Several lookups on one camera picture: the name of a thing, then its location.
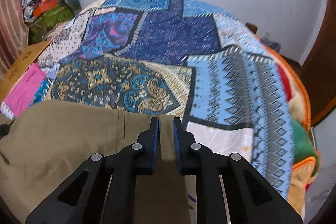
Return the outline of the green storage bag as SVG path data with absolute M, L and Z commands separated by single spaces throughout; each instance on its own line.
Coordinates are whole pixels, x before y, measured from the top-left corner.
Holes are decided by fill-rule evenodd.
M 46 34 L 52 31 L 59 23 L 74 18 L 73 10 L 65 3 L 60 3 L 54 8 L 39 15 L 33 22 L 27 23 L 29 27 L 29 44 L 43 41 Z

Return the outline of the striped pink curtain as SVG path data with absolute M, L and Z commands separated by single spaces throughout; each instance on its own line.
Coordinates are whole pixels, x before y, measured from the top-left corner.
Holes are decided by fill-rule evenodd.
M 22 0 L 1 0 L 1 78 L 28 43 L 29 28 L 23 18 Z

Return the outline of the olive green pants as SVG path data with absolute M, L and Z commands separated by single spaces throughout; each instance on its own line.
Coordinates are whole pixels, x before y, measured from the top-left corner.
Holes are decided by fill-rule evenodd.
M 189 223 L 185 179 L 175 163 L 173 121 L 158 115 L 155 173 L 137 179 L 135 223 Z M 1 198 L 19 222 L 94 153 L 133 144 L 151 116 L 63 101 L 26 109 L 1 138 Z

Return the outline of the blue patchwork bedspread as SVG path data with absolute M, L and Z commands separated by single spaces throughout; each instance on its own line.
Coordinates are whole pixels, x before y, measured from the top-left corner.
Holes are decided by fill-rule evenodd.
M 34 61 L 46 77 L 28 108 L 57 100 L 169 115 L 197 142 L 222 155 L 240 153 L 265 178 L 256 40 L 238 19 L 204 2 L 99 0 Z M 195 180 L 184 179 L 191 222 Z

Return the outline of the brown wooden door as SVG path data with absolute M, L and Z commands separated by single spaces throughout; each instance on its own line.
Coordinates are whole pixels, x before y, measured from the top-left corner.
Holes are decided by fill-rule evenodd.
M 301 70 L 310 99 L 311 125 L 335 108 L 335 0 L 327 0 L 321 29 Z

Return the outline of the pink cloth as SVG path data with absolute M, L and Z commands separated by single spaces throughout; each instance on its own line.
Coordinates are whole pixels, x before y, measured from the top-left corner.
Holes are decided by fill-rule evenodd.
M 32 63 L 1 104 L 1 112 L 14 119 L 28 108 L 36 91 L 46 77 L 37 63 Z

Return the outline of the orange box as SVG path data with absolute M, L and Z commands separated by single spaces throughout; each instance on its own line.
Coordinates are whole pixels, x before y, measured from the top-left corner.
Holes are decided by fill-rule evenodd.
M 45 3 L 41 4 L 41 5 L 39 5 L 33 11 L 34 18 L 38 18 L 42 13 L 44 13 L 44 12 L 50 10 L 50 9 L 53 9 L 57 5 L 58 5 L 58 1 L 57 0 L 50 0 L 48 2 L 45 2 Z

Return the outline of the bamboo lap desk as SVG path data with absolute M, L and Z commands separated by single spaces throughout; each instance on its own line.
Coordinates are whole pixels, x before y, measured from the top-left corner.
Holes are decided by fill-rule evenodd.
M 22 54 L 15 60 L 13 65 L 7 71 L 4 78 L 1 80 L 1 102 L 6 98 L 13 85 L 29 68 L 39 55 L 49 46 L 50 40 L 28 46 Z

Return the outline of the orange multicolour fleece blanket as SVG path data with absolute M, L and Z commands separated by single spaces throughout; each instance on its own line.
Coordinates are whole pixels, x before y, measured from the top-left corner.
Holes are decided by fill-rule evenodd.
M 266 129 L 265 178 L 301 216 L 305 195 L 315 181 L 321 158 L 313 147 L 310 100 L 303 83 L 274 50 L 256 40 L 256 89 Z

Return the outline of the grey bag on floor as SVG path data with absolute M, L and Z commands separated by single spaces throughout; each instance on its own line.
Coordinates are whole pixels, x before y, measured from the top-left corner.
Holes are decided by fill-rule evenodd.
M 272 41 L 269 41 L 269 40 L 264 40 L 264 39 L 260 39 L 260 42 L 263 43 L 265 46 L 271 48 L 275 52 L 280 53 L 281 45 L 279 43 L 272 42 Z

